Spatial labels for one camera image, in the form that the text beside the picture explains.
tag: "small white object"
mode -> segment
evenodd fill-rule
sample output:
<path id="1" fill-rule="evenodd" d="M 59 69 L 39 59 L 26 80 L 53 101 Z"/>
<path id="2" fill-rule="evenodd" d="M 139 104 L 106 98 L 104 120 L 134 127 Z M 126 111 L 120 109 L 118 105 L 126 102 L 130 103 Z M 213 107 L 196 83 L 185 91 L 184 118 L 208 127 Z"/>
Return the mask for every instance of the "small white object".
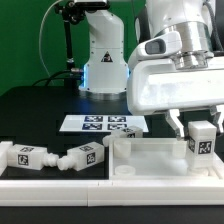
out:
<path id="1" fill-rule="evenodd" d="M 13 146 L 12 142 L 0 143 L 0 176 L 7 167 L 7 150 Z"/>
<path id="2" fill-rule="evenodd" d="M 115 168 L 115 175 L 119 176 L 134 176 L 136 170 L 133 166 L 121 165 Z"/>
<path id="3" fill-rule="evenodd" d="M 14 145 L 8 149 L 8 166 L 41 170 L 44 166 L 56 166 L 58 155 L 47 153 L 47 148 Z"/>
<path id="4" fill-rule="evenodd" d="M 189 122 L 189 136 L 186 160 L 191 168 L 213 165 L 217 128 L 208 121 Z"/>
<path id="5" fill-rule="evenodd" d="M 117 129 L 111 131 L 110 135 L 107 135 L 103 138 L 103 145 L 105 147 L 109 146 L 111 139 L 115 138 L 142 138 L 143 130 L 137 126 L 130 126 L 123 129 Z"/>
<path id="6" fill-rule="evenodd" d="M 197 177 L 207 177 L 209 175 L 209 170 L 207 168 L 191 168 L 187 169 L 188 176 L 197 176 Z"/>
<path id="7" fill-rule="evenodd" d="M 131 155 L 131 142 L 127 139 L 116 139 L 114 141 L 114 156 L 127 159 Z"/>
<path id="8" fill-rule="evenodd" d="M 60 170 L 75 169 L 76 171 L 93 166 L 104 161 L 104 147 L 96 142 L 72 148 L 67 156 L 57 161 Z"/>

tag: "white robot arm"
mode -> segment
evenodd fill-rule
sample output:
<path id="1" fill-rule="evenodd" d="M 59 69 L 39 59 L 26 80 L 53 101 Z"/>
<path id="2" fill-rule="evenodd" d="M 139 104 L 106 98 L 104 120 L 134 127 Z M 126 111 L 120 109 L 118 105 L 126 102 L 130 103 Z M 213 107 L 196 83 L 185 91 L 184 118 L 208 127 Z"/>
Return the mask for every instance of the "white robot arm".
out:
<path id="1" fill-rule="evenodd" d="M 211 19 L 205 2 L 147 0 L 152 39 L 139 44 L 129 59 L 130 112 L 136 115 L 165 113 L 181 139 L 183 126 L 176 119 L 180 111 L 214 111 L 215 107 L 219 118 L 223 113 L 223 107 L 217 109 L 217 106 L 224 104 L 224 57 L 214 57 Z M 215 3 L 211 0 L 209 4 L 215 8 Z M 222 131 L 222 121 L 218 120 L 214 119 L 214 123 Z"/>
<path id="2" fill-rule="evenodd" d="M 122 20 L 107 10 L 100 10 L 109 8 L 107 0 L 74 0 L 74 3 L 87 9 L 90 34 L 90 58 L 84 66 L 80 94 L 100 100 L 123 98 L 129 70 L 123 58 Z"/>

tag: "table surface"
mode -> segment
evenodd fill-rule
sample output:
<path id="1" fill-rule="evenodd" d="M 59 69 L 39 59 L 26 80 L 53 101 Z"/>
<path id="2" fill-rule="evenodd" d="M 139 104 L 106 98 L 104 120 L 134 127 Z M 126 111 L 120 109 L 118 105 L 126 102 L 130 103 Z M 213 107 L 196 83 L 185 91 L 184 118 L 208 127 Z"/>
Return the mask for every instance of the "table surface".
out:
<path id="1" fill-rule="evenodd" d="M 126 100 L 96 101 L 63 87 L 16 87 L 0 97 L 0 140 L 42 145 L 63 155 L 71 146 L 96 141 L 108 133 L 59 133 L 67 114 L 129 115 Z M 32 171 L 7 168 L 1 179 L 107 179 L 105 163 L 81 172 L 54 168 Z M 223 223 L 224 206 L 1 207 L 0 223 Z"/>

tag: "printed marker sheet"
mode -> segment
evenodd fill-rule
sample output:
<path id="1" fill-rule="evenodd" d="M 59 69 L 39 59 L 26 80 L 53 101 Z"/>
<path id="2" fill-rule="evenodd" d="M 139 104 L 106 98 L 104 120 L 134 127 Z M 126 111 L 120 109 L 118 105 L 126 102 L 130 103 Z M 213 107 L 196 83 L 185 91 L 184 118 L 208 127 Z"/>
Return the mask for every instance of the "printed marker sheet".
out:
<path id="1" fill-rule="evenodd" d="M 111 132 L 130 126 L 148 132 L 144 116 L 67 115 L 60 132 Z"/>

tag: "cable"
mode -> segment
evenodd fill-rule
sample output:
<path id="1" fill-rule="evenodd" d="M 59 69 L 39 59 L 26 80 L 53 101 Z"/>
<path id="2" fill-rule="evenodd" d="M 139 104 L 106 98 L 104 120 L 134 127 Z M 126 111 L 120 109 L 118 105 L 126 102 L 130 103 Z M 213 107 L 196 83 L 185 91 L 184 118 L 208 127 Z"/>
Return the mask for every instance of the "cable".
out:
<path id="1" fill-rule="evenodd" d="M 61 74 L 65 74 L 65 73 L 71 73 L 71 70 L 64 70 L 64 71 L 60 71 L 60 72 L 56 72 L 55 74 L 53 74 L 52 76 L 50 76 L 47 80 L 47 82 L 45 83 L 45 86 L 48 86 L 49 83 L 52 81 L 52 79 L 56 78 L 57 76 L 61 75 Z"/>
<path id="2" fill-rule="evenodd" d="M 136 13 L 135 13 L 135 6 L 134 6 L 134 0 L 131 0 L 131 6 L 132 6 L 132 13 L 134 16 L 134 19 L 136 18 Z"/>
<path id="3" fill-rule="evenodd" d="M 36 81 L 35 83 L 33 83 L 33 85 L 32 86 L 36 86 L 38 83 L 40 83 L 40 82 L 44 82 L 44 81 L 48 81 L 50 78 L 45 78 L 45 79 L 40 79 L 40 80 L 38 80 L 38 81 Z M 68 79 L 68 78 L 66 78 L 66 77 L 64 77 L 64 78 L 53 78 L 53 79 L 50 79 L 50 81 L 53 81 L 53 80 L 64 80 L 64 79 Z"/>
<path id="4" fill-rule="evenodd" d="M 56 1 L 55 3 L 53 3 L 53 4 L 48 8 L 48 10 L 46 11 L 46 13 L 45 13 L 45 15 L 44 15 L 44 17 L 43 17 L 43 19 L 42 19 L 41 26 L 40 26 L 40 33 L 39 33 L 39 57 L 40 57 L 40 61 L 41 61 L 42 65 L 43 65 L 43 67 L 44 67 L 44 69 L 45 69 L 45 71 L 46 71 L 48 77 L 50 77 L 50 72 L 49 72 L 48 69 L 47 69 L 47 66 L 46 66 L 46 64 L 45 64 L 45 62 L 44 62 L 43 54 L 42 54 L 42 37 L 43 37 L 43 29 L 44 29 L 44 25 L 45 25 L 47 16 L 49 15 L 51 9 L 52 9 L 56 4 L 58 4 L 59 2 L 62 2 L 62 1 L 64 1 L 64 0 L 58 0 L 58 1 Z"/>
<path id="5" fill-rule="evenodd" d="M 219 34 L 218 34 L 218 29 L 217 29 L 217 25 L 216 25 L 216 21 L 215 21 L 215 15 L 212 9 L 211 4 L 209 3 L 208 0 L 206 0 L 204 2 L 204 5 L 207 6 L 210 17 L 211 17 L 211 22 L 212 22 L 212 28 L 213 28 L 213 32 L 214 32 L 214 38 L 215 38 L 215 42 L 216 42 L 216 46 L 218 48 L 219 51 L 223 51 L 223 47 L 219 38 Z"/>

